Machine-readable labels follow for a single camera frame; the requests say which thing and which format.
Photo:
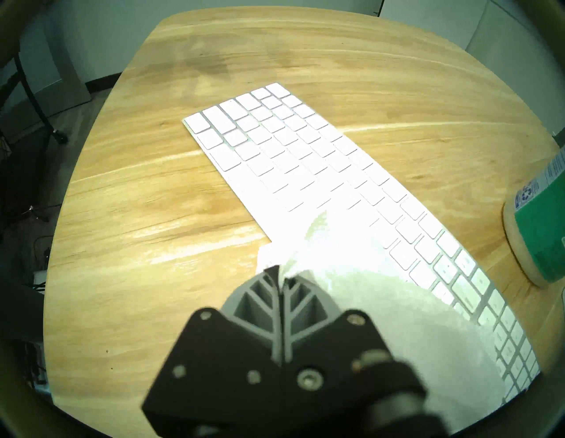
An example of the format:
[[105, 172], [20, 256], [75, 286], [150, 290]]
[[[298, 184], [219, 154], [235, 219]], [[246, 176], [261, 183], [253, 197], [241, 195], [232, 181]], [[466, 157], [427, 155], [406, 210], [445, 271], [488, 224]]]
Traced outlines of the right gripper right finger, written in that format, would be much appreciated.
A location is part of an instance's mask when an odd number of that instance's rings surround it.
[[284, 281], [285, 404], [308, 415], [423, 415], [426, 390], [371, 318], [300, 276]]

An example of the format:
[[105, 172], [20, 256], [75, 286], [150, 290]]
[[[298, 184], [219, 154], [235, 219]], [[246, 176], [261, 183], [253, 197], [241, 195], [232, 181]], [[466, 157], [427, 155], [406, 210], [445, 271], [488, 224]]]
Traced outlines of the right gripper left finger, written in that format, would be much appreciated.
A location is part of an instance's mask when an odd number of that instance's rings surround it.
[[267, 268], [220, 310], [189, 317], [142, 404], [157, 436], [243, 436], [267, 413], [281, 363], [278, 273]]

